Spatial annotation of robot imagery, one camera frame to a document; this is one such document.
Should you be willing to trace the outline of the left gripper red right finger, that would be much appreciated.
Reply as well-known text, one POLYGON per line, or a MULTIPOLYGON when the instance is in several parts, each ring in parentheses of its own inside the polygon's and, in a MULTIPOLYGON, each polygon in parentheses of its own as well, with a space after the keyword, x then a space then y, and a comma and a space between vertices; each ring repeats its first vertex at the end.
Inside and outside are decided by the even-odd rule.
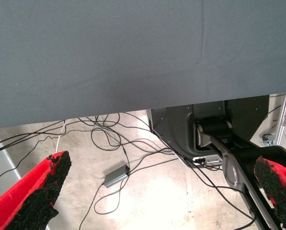
POLYGON ((259 157, 254 166, 254 175, 274 206, 276 217, 286 229, 286 167, 259 157))

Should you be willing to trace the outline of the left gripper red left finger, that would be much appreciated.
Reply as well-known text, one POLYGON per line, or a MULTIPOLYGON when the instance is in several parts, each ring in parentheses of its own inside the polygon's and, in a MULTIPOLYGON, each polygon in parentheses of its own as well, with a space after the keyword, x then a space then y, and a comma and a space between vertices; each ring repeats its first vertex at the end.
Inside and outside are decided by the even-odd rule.
POLYGON ((44 230, 71 167, 68 151, 52 154, 0 196, 0 230, 44 230))

